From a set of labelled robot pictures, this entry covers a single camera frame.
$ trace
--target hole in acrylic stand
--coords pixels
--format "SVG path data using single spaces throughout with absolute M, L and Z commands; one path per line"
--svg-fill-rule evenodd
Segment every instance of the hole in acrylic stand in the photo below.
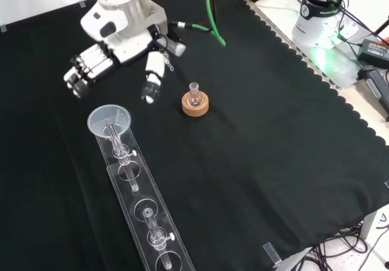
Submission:
M 171 261 L 171 268 L 169 271 L 181 271 L 182 269 L 182 262 L 181 257 L 176 253 L 172 251 L 163 252 L 160 254 L 156 261 L 156 271 L 166 271 L 164 264 L 162 263 L 161 256 L 162 255 L 169 255 L 169 259 Z
M 157 216 L 158 205 L 154 200 L 150 198 L 145 198 L 138 201 L 138 203 L 136 203 L 134 207 L 134 216 L 138 221 L 146 222 L 145 218 L 143 217 L 143 211 L 146 208 L 151 208 L 153 210 L 153 213 L 155 213 L 154 216 Z
M 129 165 L 131 166 L 131 169 L 134 173 L 134 176 L 135 176 L 135 179 L 139 177 L 140 175 L 140 166 L 137 162 L 134 162 L 134 161 L 130 161 L 129 162 Z M 117 170 L 118 174 L 119 174 L 119 177 L 124 180 L 124 181 L 129 181 L 127 179 L 127 175 L 125 173 L 125 170 L 124 170 L 124 167 L 123 166 L 120 166 L 119 169 Z
M 147 241 L 153 247 L 155 247 L 155 246 L 158 247 L 159 245 L 164 244 L 166 242 L 166 237 L 167 237 L 166 230 L 164 230 L 162 227 L 158 227 L 158 228 L 159 228 L 159 231 L 164 235 L 165 239 L 163 242 L 160 242 L 159 244 L 155 244 L 155 242 L 153 242 L 153 238 L 151 237 L 151 232 L 149 231 L 147 233 Z

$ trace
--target black tablecloth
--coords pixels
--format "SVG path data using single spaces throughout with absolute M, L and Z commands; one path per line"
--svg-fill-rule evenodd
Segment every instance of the black tablecloth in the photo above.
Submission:
M 154 0 L 170 20 L 202 22 L 204 0 Z M 222 48 L 181 32 L 160 100 L 140 100 L 145 59 L 76 100 L 68 60 L 93 44 L 73 5 L 0 35 L 0 264 L 3 270 L 142 267 L 86 120 L 127 108 L 131 128 L 197 270 L 267 270 L 389 203 L 384 141 L 307 69 L 242 0 L 216 0 Z M 90 8 L 94 0 L 87 2 Z M 197 81 L 203 118 L 181 111 Z

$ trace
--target robotic hand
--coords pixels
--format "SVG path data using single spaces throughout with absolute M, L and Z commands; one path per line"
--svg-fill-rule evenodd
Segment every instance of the robotic hand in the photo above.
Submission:
M 81 20 L 97 44 L 71 59 L 64 81 L 78 98 L 111 72 L 148 54 L 142 98 L 153 103 L 159 93 L 165 65 L 173 70 L 167 51 L 181 56 L 186 46 L 168 33 L 165 10 L 150 0 L 97 0 Z

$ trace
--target clear acrylic rack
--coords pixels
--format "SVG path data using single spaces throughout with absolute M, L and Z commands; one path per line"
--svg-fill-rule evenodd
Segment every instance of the clear acrylic rack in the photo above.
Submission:
M 145 269 L 195 271 L 130 123 L 128 111 L 117 105 L 99 107 L 88 118 Z

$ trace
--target clear plastic funnel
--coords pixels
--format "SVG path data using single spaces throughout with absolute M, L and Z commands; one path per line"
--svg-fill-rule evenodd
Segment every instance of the clear plastic funnel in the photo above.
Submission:
M 88 117 L 88 128 L 95 135 L 111 139 L 107 124 L 115 125 L 118 135 L 122 135 L 131 123 L 128 111 L 118 105 L 104 105 L 93 110 Z

